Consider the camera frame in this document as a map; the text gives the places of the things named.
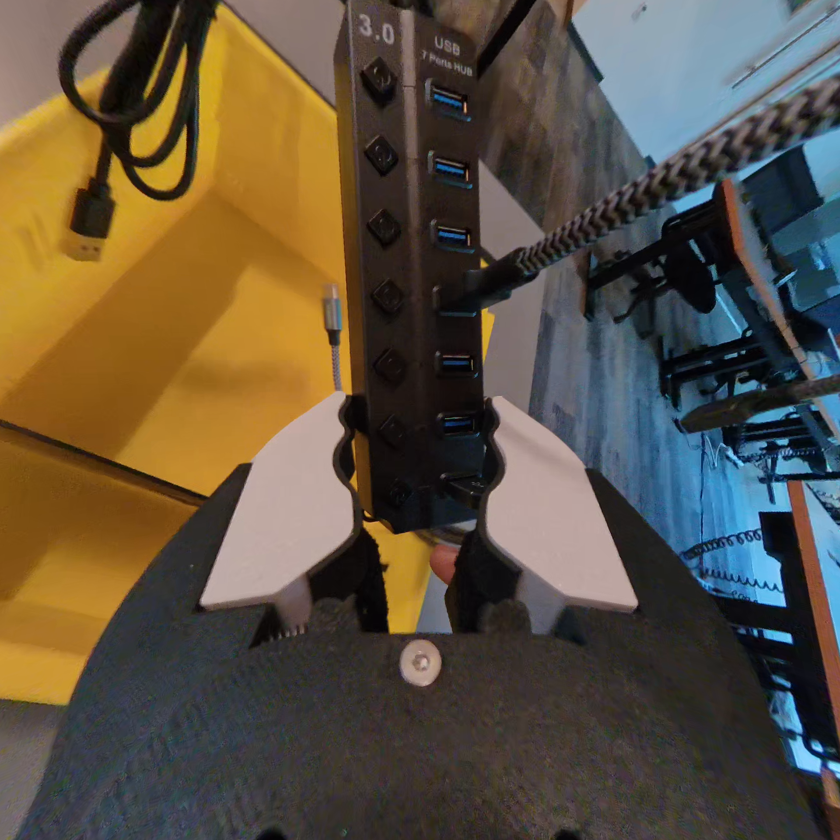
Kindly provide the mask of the black metal table frame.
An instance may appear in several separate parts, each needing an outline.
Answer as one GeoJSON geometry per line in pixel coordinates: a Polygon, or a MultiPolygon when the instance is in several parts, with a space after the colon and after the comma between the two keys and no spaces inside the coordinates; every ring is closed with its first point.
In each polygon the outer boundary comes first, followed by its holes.
{"type": "Polygon", "coordinates": [[[584,281],[583,314],[595,317],[595,297],[614,282],[628,277],[634,282],[625,312],[613,317],[614,324],[630,320],[639,309],[645,311],[641,339],[655,331],[658,300],[676,293],[700,315],[712,313],[718,302],[718,267],[724,256],[723,212],[716,198],[667,218],[659,238],[635,252],[617,250],[598,262],[591,257],[584,281]]]}

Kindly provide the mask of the black multi-port usb hub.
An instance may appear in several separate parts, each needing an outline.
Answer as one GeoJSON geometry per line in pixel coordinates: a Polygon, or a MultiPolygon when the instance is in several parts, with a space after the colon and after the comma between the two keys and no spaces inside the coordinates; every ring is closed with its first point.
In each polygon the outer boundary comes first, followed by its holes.
{"type": "Polygon", "coordinates": [[[446,482],[478,477],[480,268],[476,47],[398,2],[346,2],[333,53],[357,487],[393,533],[475,514],[446,482]]]}

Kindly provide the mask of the wood edged desk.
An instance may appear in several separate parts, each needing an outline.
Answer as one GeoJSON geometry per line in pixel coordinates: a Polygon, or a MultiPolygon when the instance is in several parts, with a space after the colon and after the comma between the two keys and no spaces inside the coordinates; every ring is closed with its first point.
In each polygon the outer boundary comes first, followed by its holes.
{"type": "Polygon", "coordinates": [[[781,257],[775,254],[736,175],[722,177],[711,198],[720,218],[717,227],[724,254],[729,258],[728,269],[721,274],[723,287],[773,371],[805,388],[805,395],[795,407],[811,407],[819,412],[827,427],[823,434],[827,444],[837,445],[838,372],[820,373],[813,351],[796,336],[777,284],[789,277],[781,273],[781,257]]]}
{"type": "Polygon", "coordinates": [[[839,529],[821,498],[802,480],[790,481],[787,491],[805,589],[822,668],[830,721],[839,734],[839,529]]]}

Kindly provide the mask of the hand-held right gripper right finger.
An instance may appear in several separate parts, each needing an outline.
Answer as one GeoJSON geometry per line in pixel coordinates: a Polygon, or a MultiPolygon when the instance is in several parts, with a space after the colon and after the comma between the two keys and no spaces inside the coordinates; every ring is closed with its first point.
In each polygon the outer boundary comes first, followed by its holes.
{"type": "Polygon", "coordinates": [[[638,598],[572,449],[507,399],[488,400],[488,487],[463,548],[463,630],[511,623],[553,634],[566,608],[620,614],[638,598]]]}

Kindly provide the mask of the yellow plastic bin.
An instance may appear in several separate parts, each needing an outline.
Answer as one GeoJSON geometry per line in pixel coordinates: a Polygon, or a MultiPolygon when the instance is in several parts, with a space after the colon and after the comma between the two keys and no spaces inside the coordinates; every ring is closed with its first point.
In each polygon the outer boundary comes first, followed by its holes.
{"type": "Polygon", "coordinates": [[[190,192],[116,168],[99,261],[66,254],[98,131],[62,96],[2,129],[2,700],[65,706],[196,506],[52,441],[204,497],[333,389],[334,110],[224,7],[201,101],[190,192]]]}

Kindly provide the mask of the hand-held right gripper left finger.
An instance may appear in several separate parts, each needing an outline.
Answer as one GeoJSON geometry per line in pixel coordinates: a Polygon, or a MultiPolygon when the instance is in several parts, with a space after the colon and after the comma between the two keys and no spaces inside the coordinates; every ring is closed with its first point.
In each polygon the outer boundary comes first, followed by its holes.
{"type": "Polygon", "coordinates": [[[199,606],[269,605],[284,629],[309,624],[312,574],[361,532],[361,504],[340,466],[350,405],[334,392],[283,427],[250,462],[199,606]]]}

